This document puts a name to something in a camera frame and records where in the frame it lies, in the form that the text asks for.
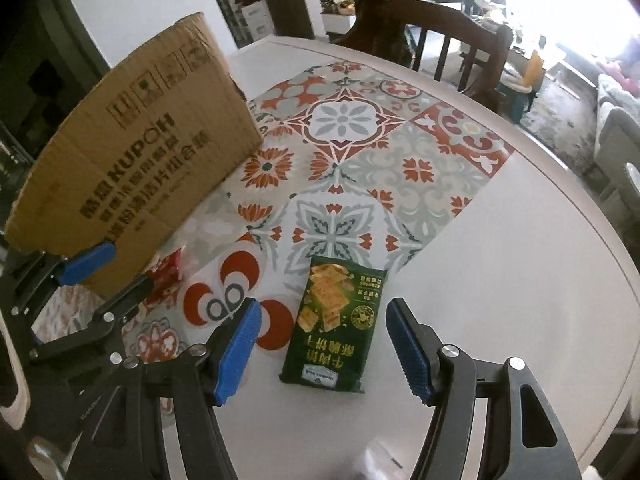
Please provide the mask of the person's hand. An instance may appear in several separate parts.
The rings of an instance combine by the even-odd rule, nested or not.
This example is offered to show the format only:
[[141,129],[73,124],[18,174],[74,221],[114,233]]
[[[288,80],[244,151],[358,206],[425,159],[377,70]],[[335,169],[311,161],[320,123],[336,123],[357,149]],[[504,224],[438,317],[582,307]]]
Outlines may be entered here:
[[32,404],[26,376],[16,354],[9,355],[8,366],[1,370],[1,417],[13,429],[20,430]]

